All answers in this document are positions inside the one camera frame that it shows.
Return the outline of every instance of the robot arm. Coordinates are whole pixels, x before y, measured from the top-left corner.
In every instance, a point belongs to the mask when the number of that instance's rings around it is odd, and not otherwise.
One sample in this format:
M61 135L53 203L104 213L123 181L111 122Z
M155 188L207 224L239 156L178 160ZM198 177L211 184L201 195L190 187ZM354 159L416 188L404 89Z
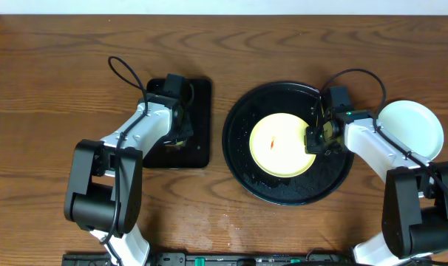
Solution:
M322 95L322 107L326 121L322 126L307 127L306 152L329 155L341 149L352 151L385 183L382 233L354 248L356 262L397 265L414 256L448 250L448 197L434 179L376 132L371 112L354 110L345 87L329 88ZM409 151L383 127L381 132ZM414 152L411 156L448 187L448 162L433 163ZM419 197L435 199L435 205L420 208Z
M115 177L115 158L121 156L118 224L104 245L117 264L143 266L149 255L149 243L136 224L140 211L143 158L156 143L178 143L193 135L186 108L193 89L183 77L168 75L163 88L147 94L148 112L128 133L119 150L121 132L145 112L142 99L137 111L118 130L101 141L82 140L75 148L69 177L64 215L102 241L112 224L115 185L101 185L92 176Z

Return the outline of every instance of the small yellow plate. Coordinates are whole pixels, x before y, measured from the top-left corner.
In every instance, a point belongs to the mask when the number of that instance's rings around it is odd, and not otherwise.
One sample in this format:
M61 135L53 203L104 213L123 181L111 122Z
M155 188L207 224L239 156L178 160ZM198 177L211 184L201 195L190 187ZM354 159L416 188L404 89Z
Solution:
M255 163L276 177L295 177L313 164L316 155L305 153L308 124L296 115L264 117L252 129L249 146Z

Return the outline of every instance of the black plate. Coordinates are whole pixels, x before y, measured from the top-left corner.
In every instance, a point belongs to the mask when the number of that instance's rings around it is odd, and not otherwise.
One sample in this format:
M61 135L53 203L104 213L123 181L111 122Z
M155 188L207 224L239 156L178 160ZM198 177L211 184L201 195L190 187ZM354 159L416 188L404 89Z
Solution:
M304 205L326 197L341 185L352 166L352 152L317 155L306 172L279 178L263 171L249 148L252 129L268 115L288 113L315 126L322 117L321 110L312 109L318 99L318 89L303 83L280 82L260 86L237 101L224 124L223 151L228 167L244 188L272 203Z
M147 91L153 93L162 88L164 78L154 78L147 83ZM155 144L143 158L145 168L205 168L209 163L211 143L211 96L210 80L189 79L194 87L194 101L189 107L189 116L194 134L185 146L170 147Z

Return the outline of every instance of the white plate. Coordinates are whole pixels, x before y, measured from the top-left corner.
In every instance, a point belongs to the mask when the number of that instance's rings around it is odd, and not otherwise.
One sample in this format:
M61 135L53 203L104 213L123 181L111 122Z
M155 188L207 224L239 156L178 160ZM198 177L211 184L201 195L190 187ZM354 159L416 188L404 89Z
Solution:
M295 177L308 170L316 155L305 153L307 127L303 119L285 113L261 119L249 140L255 163L276 177Z
M427 107L399 100L379 115L382 126L412 151L433 160L443 148L444 133L438 118Z

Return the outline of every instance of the wooden table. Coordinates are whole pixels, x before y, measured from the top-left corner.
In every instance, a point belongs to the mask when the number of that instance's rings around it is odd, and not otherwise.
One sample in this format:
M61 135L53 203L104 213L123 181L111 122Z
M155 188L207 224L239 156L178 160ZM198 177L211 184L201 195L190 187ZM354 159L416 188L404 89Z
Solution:
M448 17L1 16L0 265L59 265L66 252L104 250L65 220L63 204L75 144L110 134L140 97L109 70L109 55L144 82L169 72L214 82L208 167L144 170L138 224L155 249L343 250L381 230L384 184L359 157L337 191L302 207L263 202L232 177L221 146L225 117L269 81L321 86L343 69L369 69L388 100L415 100L437 114L445 134L438 161L448 160ZM356 108L378 106L370 77L338 82Z

